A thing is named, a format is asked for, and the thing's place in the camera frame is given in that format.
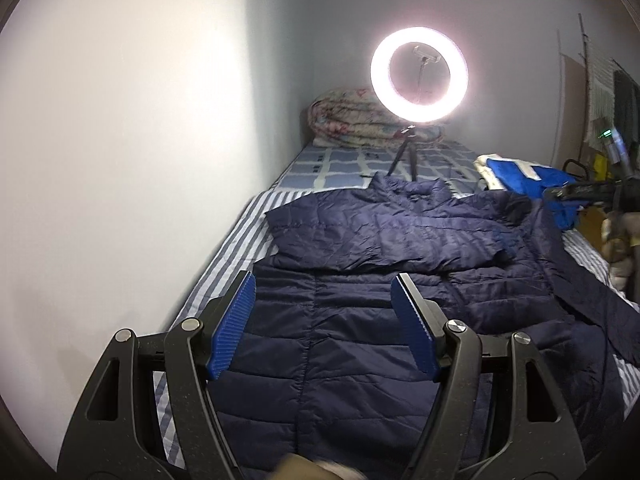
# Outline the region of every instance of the blue clamp pad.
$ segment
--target blue clamp pad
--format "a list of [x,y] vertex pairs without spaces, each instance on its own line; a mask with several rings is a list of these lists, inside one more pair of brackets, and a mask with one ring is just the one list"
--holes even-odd
[[207,362],[210,380],[217,379],[229,368],[254,304],[255,276],[248,272],[211,338],[211,357]]
[[391,305],[402,324],[418,370],[427,374],[431,381],[435,381],[441,371],[436,354],[436,339],[419,314],[414,300],[402,286],[399,277],[395,277],[391,282]]

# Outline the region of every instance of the tripod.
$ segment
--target tripod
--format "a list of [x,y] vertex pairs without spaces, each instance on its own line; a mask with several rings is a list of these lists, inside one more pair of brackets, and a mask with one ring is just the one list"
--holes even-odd
[[396,158],[391,163],[391,168],[389,168],[386,176],[391,176],[391,174],[396,170],[398,162],[400,162],[402,156],[404,155],[404,150],[409,148],[409,166],[411,167],[411,180],[413,182],[418,180],[418,153],[415,147],[415,134],[412,132],[414,128],[415,125],[412,124],[411,126],[407,126],[403,130],[400,130],[400,133],[406,134],[406,137],[404,138],[404,142],[400,146],[400,149],[396,153]]
[[[422,97],[422,73],[424,72],[424,67],[427,66],[429,63],[439,62],[442,59],[442,56],[434,57],[424,52],[421,52],[419,45],[416,45],[416,47],[414,48],[414,54],[422,58],[420,62],[420,72],[418,72],[418,93],[415,97],[415,103],[418,104],[420,103],[420,99]],[[400,162],[400,160],[402,159],[402,156],[404,155],[404,150],[409,148],[409,167],[411,171],[411,180],[413,182],[418,180],[418,167],[417,167],[418,153],[415,145],[416,135],[412,131],[414,128],[415,128],[415,124],[412,124],[411,126],[407,126],[406,128],[399,130],[399,132],[401,134],[405,134],[406,137],[404,138],[404,142],[398,149],[398,152],[396,153],[396,158],[391,163],[391,168],[389,168],[389,171],[386,174],[386,176],[392,175],[392,173],[396,170],[396,167],[398,166],[398,162]]]

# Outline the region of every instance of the blue checkered sheet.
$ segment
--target blue checkered sheet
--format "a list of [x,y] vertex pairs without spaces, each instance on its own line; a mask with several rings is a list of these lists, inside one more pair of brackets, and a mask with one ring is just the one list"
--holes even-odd
[[[455,194],[474,193],[480,175],[474,168],[478,157],[454,140],[444,140],[433,148],[418,149],[418,180],[447,181]],[[411,180],[409,163],[402,160],[394,175]],[[396,156],[382,148],[318,148],[307,146],[278,179],[275,189],[299,190],[367,187],[377,171],[387,172]]]
[[[375,171],[387,171],[393,156],[392,152],[378,149],[306,147],[270,190],[260,193],[249,202],[238,223],[191,291],[172,326],[187,317],[198,316],[209,300],[226,292],[240,270],[250,269],[257,260],[277,252],[264,215],[268,210],[310,192],[368,186],[368,176]],[[478,184],[479,175],[473,170],[472,164],[468,164],[476,158],[475,153],[457,143],[449,141],[436,150],[418,152],[418,156],[421,179],[444,178],[459,194],[470,193],[471,189],[482,187]],[[404,162],[399,165],[399,171],[399,174],[408,179],[408,167]],[[613,288],[606,262],[578,231],[564,232],[563,241],[564,248],[580,265]],[[616,364],[622,381],[627,416],[640,394],[640,370],[617,357]],[[160,431],[167,459],[184,468],[164,374],[156,373],[154,381]]]

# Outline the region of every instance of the ring light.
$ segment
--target ring light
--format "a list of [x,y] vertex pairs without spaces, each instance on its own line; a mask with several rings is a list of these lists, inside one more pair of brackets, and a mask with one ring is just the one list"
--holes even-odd
[[[407,43],[424,43],[437,50],[449,66],[450,82],[444,97],[430,105],[419,105],[402,97],[389,73],[393,54]],[[384,39],[371,61],[371,83],[383,105],[412,123],[429,123],[450,114],[465,96],[469,73],[458,46],[437,30],[426,27],[405,28]]]

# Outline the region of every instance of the metal rivet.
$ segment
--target metal rivet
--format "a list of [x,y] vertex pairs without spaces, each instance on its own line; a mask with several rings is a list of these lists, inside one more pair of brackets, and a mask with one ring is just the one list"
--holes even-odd
[[123,328],[122,330],[118,330],[116,332],[116,341],[118,341],[119,343],[124,343],[125,341],[128,341],[130,337],[131,337],[131,330],[129,330],[128,328]]
[[185,319],[180,326],[182,327],[183,330],[186,330],[187,332],[192,332],[193,330],[196,330],[197,327],[200,326],[200,322],[195,319],[194,317],[190,317]]
[[466,325],[459,319],[448,320],[447,327],[452,332],[458,332],[458,333],[464,332],[466,330]]
[[520,343],[521,345],[528,345],[529,343],[531,343],[531,338],[524,332],[516,332],[515,334],[513,334],[513,338],[517,343]]

